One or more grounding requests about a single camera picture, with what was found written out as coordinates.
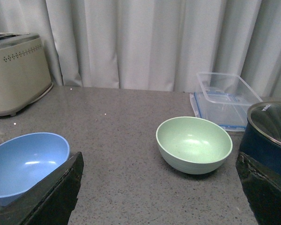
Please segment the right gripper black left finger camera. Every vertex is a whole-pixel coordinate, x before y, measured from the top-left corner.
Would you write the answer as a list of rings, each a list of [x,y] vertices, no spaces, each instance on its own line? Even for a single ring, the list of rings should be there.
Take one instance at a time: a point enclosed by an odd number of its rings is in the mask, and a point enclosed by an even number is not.
[[[66,225],[77,203],[84,161],[81,152],[0,210],[0,225]]]

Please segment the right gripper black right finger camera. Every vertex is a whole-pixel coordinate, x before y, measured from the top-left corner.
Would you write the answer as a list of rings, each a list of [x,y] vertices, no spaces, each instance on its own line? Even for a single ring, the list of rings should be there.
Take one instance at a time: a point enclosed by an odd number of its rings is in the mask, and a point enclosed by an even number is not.
[[[281,225],[281,176],[243,152],[236,169],[259,225]]]

